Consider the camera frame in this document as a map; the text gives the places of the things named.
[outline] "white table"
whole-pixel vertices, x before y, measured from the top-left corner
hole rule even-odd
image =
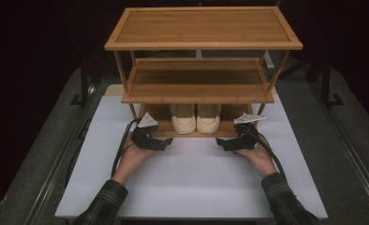
[[[266,105],[258,130],[281,161],[288,183],[304,207],[318,218],[327,213],[277,94]],[[83,212],[106,180],[132,120],[121,97],[101,99],[76,166],[55,215]],[[164,152],[149,158],[133,174],[122,218],[272,218],[254,168],[240,155],[225,152],[215,139],[175,138]]]

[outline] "black wire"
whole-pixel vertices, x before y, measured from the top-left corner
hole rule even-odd
[[[130,144],[128,147],[126,147],[124,150],[123,150],[123,153],[126,151],[126,149],[130,148],[132,145],[134,145],[134,143]]]
[[[263,134],[261,134],[261,133],[259,133],[258,132],[258,135],[260,135],[260,136],[262,136],[263,137],[263,139],[266,141],[266,143],[263,141],[263,140],[261,140],[260,139],[260,137],[259,136],[255,136],[253,133],[251,133],[251,132],[249,132],[249,131],[246,131],[246,130],[244,130],[247,134],[250,134],[252,137],[254,137],[257,141],[258,141],[258,143],[259,144],[261,144],[263,147],[264,147],[264,149],[266,149],[266,151],[270,154],[270,156],[272,157],[272,159],[274,160],[274,162],[275,162],[275,165],[277,165],[277,167],[278,167],[278,171],[280,171],[280,173],[281,173],[281,175],[284,177],[284,179],[286,179],[287,180],[287,177],[286,177],[286,175],[285,175],[285,173],[284,173],[284,169],[283,169],[283,167],[282,167],[282,165],[281,165],[281,162],[280,162],[280,160],[278,159],[278,157],[275,155],[275,153],[273,152],[273,150],[272,150],[272,148],[270,147],[270,145],[269,145],[269,143],[267,142],[267,139],[263,136]]]
[[[124,153],[124,151],[126,150],[123,150],[124,148],[124,144],[125,144],[125,141],[126,141],[126,137],[128,137],[128,133],[129,133],[129,130],[131,129],[132,127],[132,124],[135,123],[135,122],[140,122],[141,120],[141,117],[140,118],[137,118],[137,119],[134,119],[132,120],[127,126],[126,126],[126,129],[125,129],[125,132],[124,132],[124,135],[123,135],[123,139],[121,140],[121,143],[120,143],[120,147],[118,148],[118,151],[117,151],[117,156],[115,157],[114,159],[114,162],[112,164],[112,168],[111,168],[111,176],[114,175],[115,173],[115,170],[117,169],[117,164],[118,164],[118,160],[120,159],[121,155]]]

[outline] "person's right hand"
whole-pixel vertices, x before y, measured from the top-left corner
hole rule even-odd
[[[258,170],[261,177],[264,178],[272,173],[277,173],[272,157],[261,144],[258,144],[258,146],[253,150],[240,149],[235,152],[248,159],[248,161]]]
[[[132,134],[129,134],[126,137],[124,144],[125,150],[121,156],[120,164],[111,178],[123,186],[129,179],[130,175],[132,175],[132,173],[134,173],[148,157],[156,154],[157,152],[155,150],[138,148],[138,146],[131,141],[131,135]]]

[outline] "middle shelf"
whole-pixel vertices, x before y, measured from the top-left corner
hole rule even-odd
[[[258,58],[137,58],[123,103],[273,103]]]

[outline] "wooden frame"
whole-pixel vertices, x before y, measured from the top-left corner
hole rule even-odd
[[[229,137],[235,136],[232,120],[253,113],[251,103],[261,104],[258,114],[266,103],[273,103],[272,90],[289,51],[302,47],[278,7],[140,7],[124,11],[105,50],[114,51],[125,90],[122,102],[129,104],[134,118],[149,112],[159,119],[155,135],[178,136],[164,105],[218,103],[228,110],[222,111],[218,132],[206,136]],[[152,59],[137,58],[135,51],[140,50],[261,50],[261,54],[259,58]],[[267,50],[284,50],[269,81],[262,67]],[[120,51],[131,52],[128,80]],[[140,113],[134,103],[142,104]]]

